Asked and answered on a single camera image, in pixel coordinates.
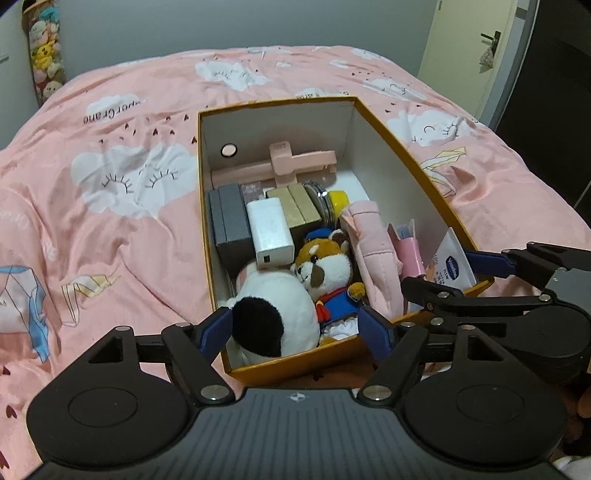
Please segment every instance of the gray wall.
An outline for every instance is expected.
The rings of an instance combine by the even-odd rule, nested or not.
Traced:
[[[352,45],[413,75],[437,0],[59,0],[69,76],[196,48]]]
[[[0,149],[37,111],[29,68],[27,38],[21,28],[21,4],[17,2],[0,17]]]

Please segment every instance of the white charger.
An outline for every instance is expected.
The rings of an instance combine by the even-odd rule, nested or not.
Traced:
[[[279,198],[246,204],[259,268],[282,267],[294,261],[296,248]]]

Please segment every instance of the gray box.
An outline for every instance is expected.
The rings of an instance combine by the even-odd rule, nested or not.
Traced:
[[[255,258],[251,228],[242,190],[238,183],[224,185],[207,193],[213,239],[220,262],[231,278]]]

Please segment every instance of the yellow cap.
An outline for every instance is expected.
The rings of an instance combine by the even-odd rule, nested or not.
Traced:
[[[335,211],[335,218],[338,218],[343,209],[350,203],[349,197],[347,197],[344,190],[332,190],[329,192],[329,199]]]

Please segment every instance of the bed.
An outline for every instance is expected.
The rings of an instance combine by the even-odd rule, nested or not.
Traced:
[[[39,465],[27,405],[93,342],[117,325],[144,335],[210,313],[194,194],[197,112],[334,95],[372,109],[480,249],[532,240],[591,248],[577,213],[489,128],[369,51],[189,51],[83,74],[0,152],[0,478]],[[528,289],[499,281],[488,294]],[[163,367],[142,367],[165,378]],[[358,387],[371,371],[360,359],[289,384]]]

